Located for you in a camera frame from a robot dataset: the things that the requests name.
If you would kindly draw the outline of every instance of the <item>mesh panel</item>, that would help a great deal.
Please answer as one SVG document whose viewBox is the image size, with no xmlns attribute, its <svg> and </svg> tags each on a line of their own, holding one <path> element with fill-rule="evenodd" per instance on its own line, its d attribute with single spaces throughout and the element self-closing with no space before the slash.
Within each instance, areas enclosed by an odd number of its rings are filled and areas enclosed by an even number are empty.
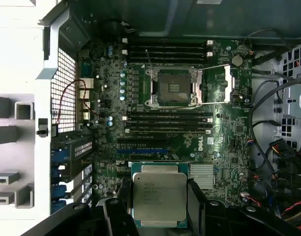
<svg viewBox="0 0 301 236">
<path fill-rule="evenodd" d="M 56 124 L 63 90 L 76 78 L 76 62 L 59 49 L 59 69 L 51 80 L 52 124 Z M 58 130 L 59 133 L 75 130 L 75 84 L 70 85 L 62 98 Z"/>
</svg>

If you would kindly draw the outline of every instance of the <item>cpu socket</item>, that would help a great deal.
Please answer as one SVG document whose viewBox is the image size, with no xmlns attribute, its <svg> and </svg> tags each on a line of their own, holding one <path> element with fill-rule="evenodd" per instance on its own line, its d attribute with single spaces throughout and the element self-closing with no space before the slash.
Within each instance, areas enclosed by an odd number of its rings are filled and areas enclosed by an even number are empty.
<svg viewBox="0 0 301 236">
<path fill-rule="evenodd" d="M 202 102 L 202 71 L 192 67 L 154 67 L 146 70 L 150 76 L 151 108 L 187 107 Z"/>
</svg>

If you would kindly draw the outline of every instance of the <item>green circuit board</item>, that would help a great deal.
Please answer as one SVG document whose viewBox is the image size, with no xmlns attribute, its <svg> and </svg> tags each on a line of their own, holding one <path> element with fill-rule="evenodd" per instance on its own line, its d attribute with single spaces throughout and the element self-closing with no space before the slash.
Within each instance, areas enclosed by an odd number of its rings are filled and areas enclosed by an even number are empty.
<svg viewBox="0 0 301 236">
<path fill-rule="evenodd" d="M 210 199 L 235 204 L 237 187 L 241 178 L 247 177 L 240 157 L 247 161 L 248 151 L 243 154 L 242 148 L 249 138 L 249 50 L 236 40 L 213 40 L 206 64 L 170 62 L 153 63 L 152 67 L 130 62 L 118 43 L 92 40 L 86 50 L 89 53 L 79 56 L 79 65 L 80 77 L 94 78 L 89 101 L 98 116 L 91 114 L 89 121 L 97 131 L 94 179 L 103 185 L 97 194 L 107 197 L 116 192 L 121 178 L 130 175 L 128 161 L 179 161 L 212 164 L 214 188 L 204 193 Z M 236 55 L 243 62 L 230 67 L 234 84 L 230 102 L 224 103 L 228 82 L 221 65 L 230 65 Z M 197 78 L 192 71 L 213 66 L 219 67 L 202 72 L 202 102 L 191 104 L 190 83 Z M 158 72 L 157 81 L 152 81 L 150 70 Z M 148 105 L 154 101 L 153 94 L 158 103 L 152 106 L 159 108 Z"/>
</svg>

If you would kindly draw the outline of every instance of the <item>motherboard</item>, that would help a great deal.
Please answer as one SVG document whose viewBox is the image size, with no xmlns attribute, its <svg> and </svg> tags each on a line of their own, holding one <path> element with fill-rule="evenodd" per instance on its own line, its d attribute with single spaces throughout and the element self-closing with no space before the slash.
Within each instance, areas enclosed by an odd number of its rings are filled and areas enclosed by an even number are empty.
<svg viewBox="0 0 301 236">
<path fill-rule="evenodd" d="M 209 199 L 238 203 L 251 107 L 251 57 L 238 40 L 93 39 L 79 117 L 96 135 L 95 193 L 114 196 L 128 162 L 186 162 Z"/>
</svg>

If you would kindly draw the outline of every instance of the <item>cable connector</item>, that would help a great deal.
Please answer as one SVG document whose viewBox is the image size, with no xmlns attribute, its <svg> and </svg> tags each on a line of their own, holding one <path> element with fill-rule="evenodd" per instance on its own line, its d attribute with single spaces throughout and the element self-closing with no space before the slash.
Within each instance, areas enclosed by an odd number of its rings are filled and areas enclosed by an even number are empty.
<svg viewBox="0 0 301 236">
<path fill-rule="evenodd" d="M 296 156 L 296 151 L 290 147 L 284 139 L 276 140 L 271 142 L 269 145 L 281 158 L 289 159 Z"/>
<path fill-rule="evenodd" d="M 249 197 L 250 194 L 249 194 L 248 192 L 241 192 L 241 193 L 240 193 L 240 196 L 241 196 L 242 198 L 245 198 L 245 197 Z"/>
</svg>

